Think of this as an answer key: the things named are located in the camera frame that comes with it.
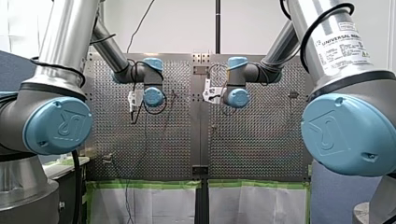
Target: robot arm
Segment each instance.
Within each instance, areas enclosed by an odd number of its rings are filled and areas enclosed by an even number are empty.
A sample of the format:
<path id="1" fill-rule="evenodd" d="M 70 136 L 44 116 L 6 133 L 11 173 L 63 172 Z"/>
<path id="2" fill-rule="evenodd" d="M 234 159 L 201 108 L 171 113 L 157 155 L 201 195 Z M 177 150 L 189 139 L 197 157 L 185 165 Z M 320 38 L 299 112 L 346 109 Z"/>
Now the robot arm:
<path id="1" fill-rule="evenodd" d="M 395 76 L 371 64 L 350 17 L 353 5 L 340 0 L 287 2 L 291 21 L 264 59 L 264 65 L 288 57 L 291 49 L 296 49 L 294 40 L 298 37 L 302 64 L 315 83 L 301 126 L 307 149 L 338 174 L 393 173 Z M 248 63 L 246 58 L 231 58 L 224 103 L 237 108 L 246 106 L 246 82 L 277 82 L 279 74 L 273 71 L 280 72 L 281 66 L 279 70 L 268 70 L 267 66 Z"/>
<path id="2" fill-rule="evenodd" d="M 97 19 L 93 29 L 93 46 L 104 58 L 112 70 L 116 83 L 128 84 L 142 82 L 144 84 L 143 101 L 147 106 L 155 107 L 163 103 L 163 61 L 158 58 L 146 58 L 143 62 L 130 64 L 122 54 L 119 46 L 110 36 L 109 31 Z"/>
<path id="3" fill-rule="evenodd" d="M 106 38 L 109 32 L 96 18 L 99 2 L 54 1 L 35 75 L 21 84 L 18 99 L 0 102 L 0 154 L 58 155 L 85 141 L 92 114 L 81 87 L 92 41 L 116 82 L 142 82 L 146 106 L 163 103 L 163 62 L 147 58 L 130 64 L 115 41 Z"/>

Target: white wall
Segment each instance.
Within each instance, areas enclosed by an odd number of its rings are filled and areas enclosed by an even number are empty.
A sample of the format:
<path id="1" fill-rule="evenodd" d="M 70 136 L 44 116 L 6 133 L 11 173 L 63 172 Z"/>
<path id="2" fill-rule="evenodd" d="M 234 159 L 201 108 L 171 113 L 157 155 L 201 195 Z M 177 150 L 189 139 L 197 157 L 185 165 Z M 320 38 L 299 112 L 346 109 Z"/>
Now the white wall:
<path id="1" fill-rule="evenodd" d="M 150 0 L 107 0 L 105 23 L 127 48 Z M 352 0 L 354 20 L 376 66 L 388 67 L 390 0 Z M 275 0 L 223 0 L 221 53 L 265 54 L 286 18 Z M 215 50 L 215 0 L 157 0 L 135 36 L 131 52 Z"/>
<path id="2" fill-rule="evenodd" d="M 0 0 L 0 50 L 38 56 L 51 5 L 49 0 Z"/>
<path id="3" fill-rule="evenodd" d="M 395 0 L 352 0 L 353 16 L 374 64 L 396 67 Z M 106 0 L 105 23 L 126 51 L 150 0 Z M 0 0 L 0 50 L 23 57 L 39 52 L 50 0 Z M 278 1 L 223 0 L 221 53 L 265 54 L 286 22 Z M 215 0 L 157 0 L 135 36 L 131 52 L 215 50 Z"/>
<path id="4" fill-rule="evenodd" d="M 140 22 L 150 0 L 107 0 L 105 25 L 127 49 L 131 34 Z M 140 31 L 131 52 L 192 53 L 215 46 L 213 0 L 157 0 Z"/>

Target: green tape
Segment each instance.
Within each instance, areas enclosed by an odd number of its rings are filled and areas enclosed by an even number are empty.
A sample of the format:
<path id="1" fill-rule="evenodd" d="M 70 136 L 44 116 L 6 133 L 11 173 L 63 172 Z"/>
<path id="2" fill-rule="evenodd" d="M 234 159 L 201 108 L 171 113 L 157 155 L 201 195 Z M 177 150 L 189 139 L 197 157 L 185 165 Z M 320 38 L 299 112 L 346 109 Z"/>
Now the green tape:
<path id="1" fill-rule="evenodd" d="M 259 187 L 268 189 L 306 189 L 305 183 L 289 183 L 262 180 L 209 180 L 210 188 L 241 188 L 241 187 Z"/>
<path id="2" fill-rule="evenodd" d="M 305 224 L 311 223 L 311 183 L 305 183 L 306 188 L 306 208 L 305 208 Z"/>
<path id="3" fill-rule="evenodd" d="M 86 185 L 87 186 L 87 193 L 86 198 L 87 198 L 87 223 L 91 224 L 91 207 L 92 207 L 92 195 L 93 195 L 93 188 L 91 185 Z"/>
<path id="4" fill-rule="evenodd" d="M 201 187 L 200 181 L 146 181 L 146 180 L 113 180 L 94 181 L 87 183 L 92 189 L 198 189 Z"/>

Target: vertical metal bar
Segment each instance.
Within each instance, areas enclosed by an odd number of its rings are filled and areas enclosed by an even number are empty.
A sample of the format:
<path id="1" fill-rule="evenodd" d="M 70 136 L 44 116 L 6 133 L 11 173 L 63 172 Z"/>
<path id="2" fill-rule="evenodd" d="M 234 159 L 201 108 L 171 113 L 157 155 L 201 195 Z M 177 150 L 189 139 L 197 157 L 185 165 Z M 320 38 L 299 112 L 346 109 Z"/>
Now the vertical metal bar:
<path id="1" fill-rule="evenodd" d="M 221 40 L 221 0 L 216 0 L 216 54 L 220 54 Z"/>

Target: wire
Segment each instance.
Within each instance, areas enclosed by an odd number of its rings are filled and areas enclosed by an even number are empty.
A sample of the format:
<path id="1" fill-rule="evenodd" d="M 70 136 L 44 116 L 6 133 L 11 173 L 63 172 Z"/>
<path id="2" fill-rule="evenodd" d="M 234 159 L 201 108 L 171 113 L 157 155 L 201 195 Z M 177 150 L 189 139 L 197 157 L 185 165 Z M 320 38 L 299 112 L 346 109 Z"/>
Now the wire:
<path id="1" fill-rule="evenodd" d="M 279 61 L 279 62 L 276 62 L 276 63 L 268 63 L 268 62 L 265 61 L 265 58 L 263 58 L 263 59 L 260 61 L 260 63 L 262 63 L 262 64 L 264 64 L 264 65 L 268 65 L 268 66 L 280 66 L 280 65 L 282 65 L 282 64 L 288 63 L 291 59 L 293 59 L 293 58 L 298 54 L 298 52 L 300 51 L 300 49 L 301 49 L 301 48 L 298 48 L 294 53 L 292 53 L 288 58 L 286 58 L 286 59 L 283 60 L 283 61 Z"/>
<path id="2" fill-rule="evenodd" d="M 127 53 L 129 53 L 129 49 L 131 48 L 132 42 L 134 41 L 134 36 L 135 36 L 135 35 L 137 34 L 137 32 L 139 31 L 140 26 L 142 25 L 143 21 L 145 20 L 146 16 L 148 15 L 149 10 L 151 9 L 151 6 L 152 6 L 152 4 L 153 4 L 154 2 L 155 2 L 155 0 L 152 0 L 151 3 L 148 5 L 148 9 L 146 10 L 145 14 L 143 15 L 142 19 L 140 20 L 139 25 L 137 26 L 136 30 L 135 30 L 134 33 L 132 34 L 132 36 L 131 36 L 131 41 L 129 42 L 129 45 L 128 45 L 128 49 L 126 50 Z"/>
<path id="3" fill-rule="evenodd" d="M 79 86 L 83 87 L 85 85 L 86 79 L 85 79 L 84 75 L 74 68 L 62 66 L 59 64 L 42 63 L 42 62 L 38 61 L 38 57 L 31 58 L 30 62 L 34 63 L 35 65 L 42 66 L 42 67 L 58 68 L 58 69 L 63 69 L 63 70 L 69 71 L 69 72 L 76 73 L 81 78 L 81 84 Z"/>
<path id="4" fill-rule="evenodd" d="M 75 210 L 73 215 L 73 224 L 78 224 L 79 220 L 79 210 L 81 208 L 81 170 L 79 167 L 78 152 L 76 150 L 72 151 L 73 163 L 75 168 L 76 177 L 76 199 L 75 199 Z"/>
<path id="5" fill-rule="evenodd" d="M 280 0 L 280 7 L 282 8 L 283 14 L 291 21 L 291 16 L 285 7 L 285 0 Z"/>
<path id="6" fill-rule="evenodd" d="M 158 71 L 157 69 L 152 68 L 151 65 L 149 65 L 148 63 L 138 61 L 138 62 L 136 62 L 134 65 L 138 65 L 138 64 L 140 64 L 140 63 L 143 64 L 143 65 L 145 65 L 145 66 L 147 66 L 147 67 L 149 67 L 149 68 L 150 68 L 151 70 L 153 70 L 158 76 L 160 76 L 160 78 L 163 80 L 163 74 L 162 74 L 160 71 Z"/>
<path id="7" fill-rule="evenodd" d="M 164 106 L 163 106 L 163 108 L 162 108 L 160 111 L 158 111 L 158 112 L 149 111 L 149 109 L 148 109 L 148 107 L 146 106 L 146 104 L 144 104 L 144 103 L 142 102 L 143 106 L 145 107 L 146 112 L 148 112 L 148 114 L 150 114 L 150 115 L 160 115 L 160 114 L 166 109 L 166 107 L 168 106 L 168 99 L 167 99 L 166 95 L 164 94 L 163 97 L 165 98 L 165 99 L 164 99 L 164 100 L 165 100 Z"/>
<path id="8" fill-rule="evenodd" d="M 106 40 L 108 40 L 110 38 L 113 38 L 114 36 L 116 36 L 116 34 L 112 34 L 112 35 L 106 36 L 106 37 L 104 37 L 102 39 L 91 41 L 90 45 L 98 44 L 100 42 L 103 42 L 103 41 L 106 41 Z"/>
<path id="9" fill-rule="evenodd" d="M 140 110 L 142 110 L 143 102 L 139 106 L 139 110 L 137 111 L 136 119 L 134 120 L 134 111 L 131 112 L 131 124 L 136 124 L 139 120 Z"/>
<path id="10" fill-rule="evenodd" d="M 143 155 L 137 161 L 136 165 L 133 167 L 133 169 L 131 171 L 131 175 L 134 175 L 134 170 L 142 163 L 143 159 L 145 159 L 148 150 L 149 150 L 149 148 L 148 148 L 148 114 L 146 114 L 146 117 L 145 117 L 145 150 L 143 152 Z M 132 220 L 132 214 L 131 214 L 131 205 L 129 205 L 129 200 L 128 200 L 128 188 L 129 188 L 129 184 L 131 182 L 131 178 L 128 178 L 128 180 L 126 182 L 126 186 L 125 186 L 125 207 L 127 209 L 128 217 L 129 217 L 127 224 L 129 224 L 130 222 L 132 222 L 132 224 L 134 224 L 134 221 Z"/>
<path id="11" fill-rule="evenodd" d="M 265 72 L 265 70 L 262 68 L 261 64 L 259 64 L 259 63 L 249 63 L 249 64 L 253 64 L 259 69 L 259 74 L 257 74 L 257 78 L 256 78 L 255 82 L 259 82 L 260 76 L 261 76 L 261 74 L 263 74 L 265 76 L 266 84 L 270 83 L 270 78 L 268 77 L 268 75 Z"/>
<path id="12" fill-rule="evenodd" d="M 335 7 L 332 7 L 328 9 L 327 11 L 323 12 L 318 18 L 312 23 L 312 25 L 306 30 L 305 35 L 303 37 L 303 40 L 301 42 L 301 64 L 303 65 L 305 71 L 309 73 L 308 65 L 306 63 L 306 58 L 305 58 L 305 50 L 306 46 L 308 44 L 309 38 L 311 37 L 312 33 L 315 31 L 315 29 L 322 23 L 322 21 L 328 17 L 330 14 L 332 14 L 335 10 L 343 8 L 343 7 L 349 7 L 350 11 L 349 14 L 352 15 L 353 12 L 355 11 L 355 6 L 350 3 L 341 3 Z"/>
<path id="13" fill-rule="evenodd" d="M 394 224 L 394 223 L 396 223 L 396 215 L 384 222 L 384 224 Z"/>
<path id="14" fill-rule="evenodd" d="M 220 97 L 220 108 L 221 108 L 221 112 L 223 113 L 223 115 L 225 115 L 225 116 L 232 116 L 232 115 L 234 115 L 235 114 L 235 112 L 236 112 L 236 108 L 234 108 L 233 109 L 233 112 L 231 113 L 231 114 L 227 114 L 225 111 L 224 111 L 224 104 L 223 104 L 223 98 L 224 98 L 224 94 L 223 94 L 223 91 L 224 91 L 224 88 L 227 86 L 227 82 L 224 82 L 224 84 L 223 84 L 223 86 L 222 86 L 222 88 L 221 88 L 221 97 Z"/>
<path id="15" fill-rule="evenodd" d="M 208 71 L 208 73 L 207 73 L 207 78 L 211 78 L 211 76 L 212 76 L 212 70 L 213 70 L 214 67 L 223 67 L 223 68 L 225 68 L 225 69 L 228 69 L 228 67 L 227 67 L 226 65 L 224 65 L 224 64 L 215 63 L 215 64 L 213 64 L 212 66 L 209 67 L 209 71 Z"/>

